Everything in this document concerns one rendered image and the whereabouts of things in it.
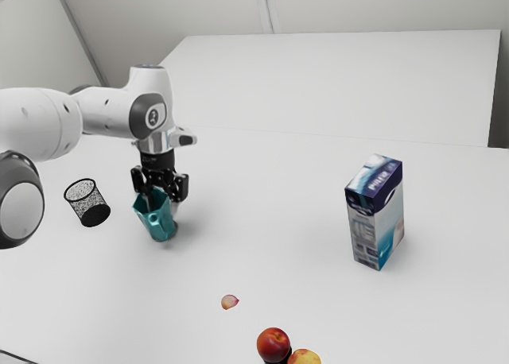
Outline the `yellow red apple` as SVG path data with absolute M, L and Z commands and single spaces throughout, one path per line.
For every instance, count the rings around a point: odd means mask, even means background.
M 301 348 L 295 350 L 287 360 L 287 364 L 322 364 L 321 357 L 312 350 Z

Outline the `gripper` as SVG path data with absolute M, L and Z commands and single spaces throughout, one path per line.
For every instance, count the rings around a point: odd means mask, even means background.
M 177 212 L 180 203 L 188 197 L 188 175 L 175 169 L 175 153 L 140 153 L 141 164 L 130 170 L 134 190 L 147 193 L 153 187 L 160 188 L 171 200 L 170 212 L 173 223 L 177 225 Z

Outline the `black mesh pen holder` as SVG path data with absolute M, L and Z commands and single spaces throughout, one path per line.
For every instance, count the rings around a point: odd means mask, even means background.
M 111 214 L 111 208 L 92 178 L 83 178 L 71 183 L 64 191 L 64 199 L 84 227 L 96 227 L 106 221 Z

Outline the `blue and white carton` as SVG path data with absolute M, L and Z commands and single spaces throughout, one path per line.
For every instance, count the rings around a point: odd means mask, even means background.
M 405 234 L 402 162 L 372 154 L 344 193 L 354 260 L 380 271 Z

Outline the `teal faceted mug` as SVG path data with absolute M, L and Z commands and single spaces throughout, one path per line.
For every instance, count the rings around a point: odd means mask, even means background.
M 147 229 L 150 237 L 156 242 L 165 242 L 177 232 L 177 224 L 171 213 L 171 203 L 165 192 L 158 188 L 152 189 L 153 206 L 143 194 L 138 194 L 132 206 L 134 213 Z

